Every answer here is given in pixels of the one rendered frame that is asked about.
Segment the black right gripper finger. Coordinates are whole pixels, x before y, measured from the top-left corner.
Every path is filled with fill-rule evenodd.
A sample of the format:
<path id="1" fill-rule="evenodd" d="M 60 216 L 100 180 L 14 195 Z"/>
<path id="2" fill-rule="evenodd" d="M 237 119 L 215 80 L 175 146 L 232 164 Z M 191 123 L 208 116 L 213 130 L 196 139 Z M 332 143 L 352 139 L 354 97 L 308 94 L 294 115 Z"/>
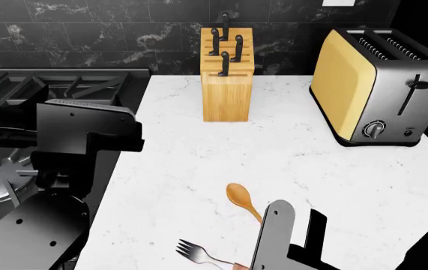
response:
<path id="1" fill-rule="evenodd" d="M 304 251 L 310 260 L 321 260 L 327 220 L 327 217 L 319 211 L 313 208 L 310 210 L 310 219 L 304 242 Z"/>

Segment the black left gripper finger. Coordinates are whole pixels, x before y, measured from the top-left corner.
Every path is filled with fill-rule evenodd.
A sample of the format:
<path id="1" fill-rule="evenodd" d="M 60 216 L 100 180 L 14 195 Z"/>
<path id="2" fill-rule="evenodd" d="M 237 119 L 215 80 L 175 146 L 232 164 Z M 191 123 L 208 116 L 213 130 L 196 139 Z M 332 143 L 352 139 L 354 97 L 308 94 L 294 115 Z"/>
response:
<path id="1" fill-rule="evenodd" d="M 0 127 L 1 148 L 28 148 L 37 146 L 37 132 Z"/>
<path id="2" fill-rule="evenodd" d="M 0 107 L 0 128 L 37 130 L 37 104 L 48 98 L 49 86 L 45 85 L 19 105 Z"/>

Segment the round grey stove burner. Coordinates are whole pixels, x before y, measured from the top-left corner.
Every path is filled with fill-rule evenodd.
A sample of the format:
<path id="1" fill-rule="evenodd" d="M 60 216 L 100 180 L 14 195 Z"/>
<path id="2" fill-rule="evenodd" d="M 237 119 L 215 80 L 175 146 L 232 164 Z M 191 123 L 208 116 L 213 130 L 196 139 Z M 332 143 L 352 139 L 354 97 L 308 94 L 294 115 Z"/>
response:
<path id="1" fill-rule="evenodd" d="M 20 195 L 33 184 L 37 175 L 31 163 L 34 148 L 6 148 L 0 155 L 0 203 L 20 205 Z"/>

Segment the black cast iron stove grate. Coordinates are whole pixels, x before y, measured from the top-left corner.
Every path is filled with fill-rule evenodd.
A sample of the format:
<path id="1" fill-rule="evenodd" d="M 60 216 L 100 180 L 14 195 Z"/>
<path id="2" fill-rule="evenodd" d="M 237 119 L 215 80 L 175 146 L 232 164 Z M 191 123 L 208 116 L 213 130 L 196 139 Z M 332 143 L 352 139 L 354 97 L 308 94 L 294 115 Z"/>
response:
<path id="1" fill-rule="evenodd" d="M 43 87 L 48 99 L 115 105 L 132 76 L 126 71 L 0 71 L 0 107 L 20 105 Z"/>

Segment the black gas stove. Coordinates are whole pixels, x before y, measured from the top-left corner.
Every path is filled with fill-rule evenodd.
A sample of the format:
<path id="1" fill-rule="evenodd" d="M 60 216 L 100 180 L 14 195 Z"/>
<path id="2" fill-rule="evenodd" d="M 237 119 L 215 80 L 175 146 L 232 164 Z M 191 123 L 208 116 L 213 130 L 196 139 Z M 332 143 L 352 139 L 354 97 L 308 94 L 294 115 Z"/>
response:
<path id="1" fill-rule="evenodd" d="M 146 68 L 122 68 L 122 69 L 0 69 L 0 71 L 126 71 L 131 76 L 132 79 L 128 83 L 127 87 L 122 89 L 116 96 L 115 105 L 117 107 L 127 107 L 135 115 L 138 110 L 142 96 L 145 93 L 146 87 L 151 78 L 151 72 Z M 84 202 L 88 204 L 88 209 L 90 213 L 90 224 L 94 220 L 94 216 L 97 213 L 97 209 L 100 206 L 102 197 L 106 191 L 107 185 L 109 184 L 110 177 L 112 176 L 113 170 L 117 163 L 119 155 L 123 151 L 100 151 L 97 154 L 96 167 L 94 171 L 94 180 L 90 193 L 84 197 Z M 0 202 L 0 220 L 8 213 L 13 211 L 13 204 L 11 202 Z M 80 252 L 74 257 L 66 262 L 63 262 L 62 268 L 64 270 L 64 265 L 70 263 L 77 259 Z"/>

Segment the wooden spoon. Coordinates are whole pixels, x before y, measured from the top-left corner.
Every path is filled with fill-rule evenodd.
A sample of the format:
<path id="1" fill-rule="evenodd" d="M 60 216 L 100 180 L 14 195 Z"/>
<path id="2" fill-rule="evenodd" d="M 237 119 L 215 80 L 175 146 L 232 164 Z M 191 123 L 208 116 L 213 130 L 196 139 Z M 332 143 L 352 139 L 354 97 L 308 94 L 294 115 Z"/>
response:
<path id="1" fill-rule="evenodd" d="M 230 202 L 232 202 L 236 206 L 240 206 L 243 209 L 246 209 L 257 219 L 258 222 L 262 223 L 262 217 L 254 208 L 251 201 L 250 193 L 244 186 L 236 183 L 227 184 L 226 195 Z"/>

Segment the steel toaster dial knob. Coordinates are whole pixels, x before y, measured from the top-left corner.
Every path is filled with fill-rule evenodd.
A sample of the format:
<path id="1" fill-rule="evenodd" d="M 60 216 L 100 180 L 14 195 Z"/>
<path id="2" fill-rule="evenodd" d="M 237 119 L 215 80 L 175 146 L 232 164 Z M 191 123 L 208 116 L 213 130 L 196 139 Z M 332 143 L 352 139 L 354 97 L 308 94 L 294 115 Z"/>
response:
<path id="1" fill-rule="evenodd" d="M 376 139 L 384 131 L 385 127 L 386 124 L 383 121 L 372 121 L 364 126 L 362 133 L 370 139 Z"/>

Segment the wooden knife block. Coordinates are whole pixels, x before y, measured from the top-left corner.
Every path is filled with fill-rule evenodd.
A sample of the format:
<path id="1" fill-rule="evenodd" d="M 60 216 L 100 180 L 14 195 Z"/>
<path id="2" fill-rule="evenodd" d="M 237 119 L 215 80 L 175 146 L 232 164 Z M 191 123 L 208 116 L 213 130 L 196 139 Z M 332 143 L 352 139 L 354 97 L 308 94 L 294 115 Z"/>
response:
<path id="1" fill-rule="evenodd" d="M 252 28 L 229 28 L 229 39 L 219 42 L 219 55 L 212 51 L 212 28 L 201 29 L 200 75 L 202 83 L 203 121 L 248 121 L 255 70 Z M 235 36 L 242 35 L 244 46 L 240 62 L 229 63 L 228 76 L 222 70 L 222 51 L 235 56 Z"/>

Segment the yellow and steel toaster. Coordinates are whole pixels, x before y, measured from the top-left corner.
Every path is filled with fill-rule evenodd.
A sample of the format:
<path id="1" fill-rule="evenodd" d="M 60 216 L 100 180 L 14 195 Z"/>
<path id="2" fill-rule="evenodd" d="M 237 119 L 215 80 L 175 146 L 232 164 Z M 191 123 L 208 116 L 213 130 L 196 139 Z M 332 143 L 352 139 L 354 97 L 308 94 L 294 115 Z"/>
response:
<path id="1" fill-rule="evenodd" d="M 428 48 L 392 28 L 336 28 L 322 44 L 310 94 L 345 147 L 416 146 L 428 127 Z M 362 130 L 383 121 L 376 139 Z"/>

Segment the black handled knife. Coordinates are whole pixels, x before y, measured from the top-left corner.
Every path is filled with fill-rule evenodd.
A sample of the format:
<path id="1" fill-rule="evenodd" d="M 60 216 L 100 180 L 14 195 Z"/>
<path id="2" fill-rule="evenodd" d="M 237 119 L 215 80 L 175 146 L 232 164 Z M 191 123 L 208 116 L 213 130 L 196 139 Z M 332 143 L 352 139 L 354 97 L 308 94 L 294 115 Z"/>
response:
<path id="1" fill-rule="evenodd" d="M 243 40 L 242 35 L 239 35 L 239 34 L 236 35 L 235 41 L 236 41 L 235 56 L 230 59 L 230 62 L 240 62 L 241 61 L 241 56 L 242 56 L 242 51 L 243 51 L 243 46 L 244 46 L 244 40 Z"/>
<path id="2" fill-rule="evenodd" d="M 220 37 L 219 37 L 219 32 L 217 30 L 217 28 L 212 28 L 211 29 L 211 34 L 212 34 L 212 51 L 209 52 L 209 56 L 218 56 L 219 55 L 219 42 L 220 42 Z"/>
<path id="3" fill-rule="evenodd" d="M 229 14 L 222 12 L 221 14 L 223 22 L 223 35 L 219 38 L 220 41 L 227 41 L 229 39 Z"/>
<path id="4" fill-rule="evenodd" d="M 227 51 L 222 51 L 222 70 L 217 75 L 219 77 L 227 77 L 229 74 L 229 63 L 230 63 L 230 57 Z"/>

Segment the white wall outlet plate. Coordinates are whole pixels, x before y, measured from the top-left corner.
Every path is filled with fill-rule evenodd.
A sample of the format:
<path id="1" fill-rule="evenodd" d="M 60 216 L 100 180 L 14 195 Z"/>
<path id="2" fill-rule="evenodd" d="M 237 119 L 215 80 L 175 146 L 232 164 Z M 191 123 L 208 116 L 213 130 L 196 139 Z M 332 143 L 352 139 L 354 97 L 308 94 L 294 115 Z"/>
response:
<path id="1" fill-rule="evenodd" d="M 351 7 L 356 0 L 322 0 L 323 7 Z"/>

